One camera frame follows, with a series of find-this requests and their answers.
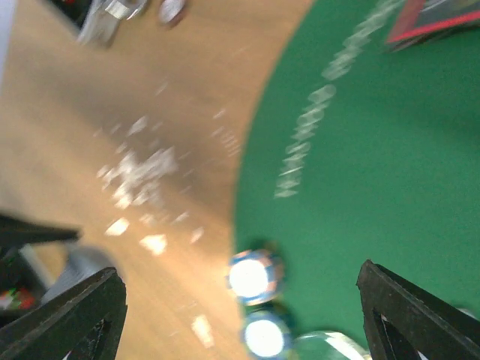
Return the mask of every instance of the green mat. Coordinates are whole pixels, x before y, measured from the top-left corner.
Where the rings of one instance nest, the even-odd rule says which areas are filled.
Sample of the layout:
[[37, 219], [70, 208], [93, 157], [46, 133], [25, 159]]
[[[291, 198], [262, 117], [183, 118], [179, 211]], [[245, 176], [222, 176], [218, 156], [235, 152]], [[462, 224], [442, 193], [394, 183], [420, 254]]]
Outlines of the green mat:
[[480, 314], [480, 31], [387, 52], [402, 4], [315, 3], [253, 120], [235, 249], [276, 244], [297, 335], [367, 346], [366, 259]]

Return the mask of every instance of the round white object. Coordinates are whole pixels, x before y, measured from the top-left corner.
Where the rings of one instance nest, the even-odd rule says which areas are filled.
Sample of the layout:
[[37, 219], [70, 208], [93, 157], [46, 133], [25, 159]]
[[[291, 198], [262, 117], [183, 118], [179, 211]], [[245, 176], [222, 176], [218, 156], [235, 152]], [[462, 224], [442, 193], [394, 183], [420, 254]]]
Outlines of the round white object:
[[284, 335], [272, 321], [258, 320], [247, 325], [245, 344], [253, 354], [271, 358], [284, 349]]
[[232, 266], [229, 282], [237, 296], [254, 298], [268, 289], [269, 275], [260, 261], [246, 259]]
[[162, 23], [171, 22], [185, 7], [185, 0], [164, 0], [160, 6], [160, 20]]

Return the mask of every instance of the black pointed object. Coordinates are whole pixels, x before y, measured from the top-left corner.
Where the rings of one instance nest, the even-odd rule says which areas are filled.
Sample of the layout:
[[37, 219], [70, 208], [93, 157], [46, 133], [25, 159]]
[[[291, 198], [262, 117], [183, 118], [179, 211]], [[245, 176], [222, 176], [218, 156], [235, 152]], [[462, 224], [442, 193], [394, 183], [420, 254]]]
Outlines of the black pointed object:
[[479, 360], [480, 322], [370, 260], [357, 280], [373, 360]]
[[0, 360], [113, 360], [127, 313], [126, 289], [105, 268], [0, 329]]
[[0, 248], [21, 248], [25, 244], [44, 242], [74, 242], [80, 231], [30, 223], [0, 214]]

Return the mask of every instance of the brown wooden surface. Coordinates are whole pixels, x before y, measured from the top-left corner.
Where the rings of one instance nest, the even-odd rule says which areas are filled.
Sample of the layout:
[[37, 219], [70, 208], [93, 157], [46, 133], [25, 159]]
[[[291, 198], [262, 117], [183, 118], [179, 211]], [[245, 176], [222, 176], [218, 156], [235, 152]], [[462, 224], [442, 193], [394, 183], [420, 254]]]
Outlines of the brown wooden surface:
[[[243, 143], [310, 0], [194, 1], [171, 31], [158, 27], [153, 2], [143, 18], [121, 25], [108, 51], [75, 44], [41, 1], [18, 2], [0, 97], [0, 206], [78, 224], [85, 243], [116, 258], [129, 305], [117, 359], [245, 359], [239, 312], [224, 286], [241, 153], [231, 155], [224, 141]], [[148, 129], [126, 136], [145, 115]], [[160, 180], [162, 209], [119, 210], [113, 188], [102, 190], [97, 172], [119, 162], [122, 143], [143, 159], [155, 146], [174, 147], [178, 171]], [[156, 214], [153, 226], [140, 221], [145, 213]], [[105, 236], [119, 218], [128, 230]], [[168, 239], [160, 256], [139, 245], [155, 234]], [[57, 275], [62, 249], [38, 252]], [[191, 330], [199, 315], [211, 324], [210, 349]]]

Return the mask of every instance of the brown round object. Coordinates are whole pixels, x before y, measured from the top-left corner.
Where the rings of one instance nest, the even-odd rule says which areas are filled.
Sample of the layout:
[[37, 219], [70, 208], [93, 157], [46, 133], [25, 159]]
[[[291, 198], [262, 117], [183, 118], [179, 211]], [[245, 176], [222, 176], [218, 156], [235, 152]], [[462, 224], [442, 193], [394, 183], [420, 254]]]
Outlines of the brown round object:
[[187, 12], [188, 0], [160, 0], [158, 20], [172, 28], [183, 20]]

